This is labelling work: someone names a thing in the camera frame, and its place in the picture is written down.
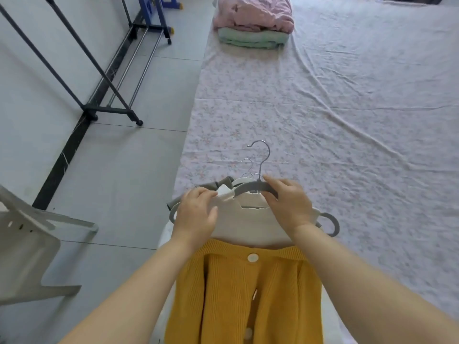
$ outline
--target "green folded blanket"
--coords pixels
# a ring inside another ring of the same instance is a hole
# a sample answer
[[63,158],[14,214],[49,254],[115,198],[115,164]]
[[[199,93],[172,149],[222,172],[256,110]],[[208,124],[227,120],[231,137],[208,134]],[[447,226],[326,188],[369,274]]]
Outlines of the green folded blanket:
[[285,44],[289,34],[280,31],[264,30],[260,32],[239,31],[229,27],[218,30],[219,39],[223,43],[240,47],[276,48]]

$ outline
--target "white plastic chair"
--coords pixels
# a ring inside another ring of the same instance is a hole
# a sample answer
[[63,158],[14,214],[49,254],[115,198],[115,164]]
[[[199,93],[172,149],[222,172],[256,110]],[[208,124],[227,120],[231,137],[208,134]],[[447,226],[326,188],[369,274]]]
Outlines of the white plastic chair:
[[70,223],[97,231],[95,223],[33,208],[0,185],[0,306],[75,295],[76,286],[42,286],[41,279],[60,248],[49,222]]

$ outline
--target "stack of clothes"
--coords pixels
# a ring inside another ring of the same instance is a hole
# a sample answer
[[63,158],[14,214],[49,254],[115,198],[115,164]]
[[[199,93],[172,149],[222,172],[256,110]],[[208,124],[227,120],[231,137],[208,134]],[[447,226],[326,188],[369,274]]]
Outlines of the stack of clothes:
[[218,0],[213,26],[223,43],[276,48],[294,28],[290,0]]

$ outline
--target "bed sheet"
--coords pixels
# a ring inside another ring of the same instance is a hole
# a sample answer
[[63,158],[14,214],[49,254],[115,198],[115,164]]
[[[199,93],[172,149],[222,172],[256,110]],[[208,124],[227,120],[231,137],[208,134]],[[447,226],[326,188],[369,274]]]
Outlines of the bed sheet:
[[337,237],[459,318],[459,17],[455,8],[291,0],[279,50],[213,31],[174,195],[244,158],[298,180]]

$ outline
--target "ribbed knit fabric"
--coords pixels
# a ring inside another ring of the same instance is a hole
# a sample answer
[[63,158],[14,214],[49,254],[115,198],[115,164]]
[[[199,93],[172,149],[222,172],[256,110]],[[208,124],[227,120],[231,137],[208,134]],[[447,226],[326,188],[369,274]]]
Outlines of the ribbed knit fabric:
[[322,344],[321,289],[296,247],[210,239],[179,274],[165,343]]

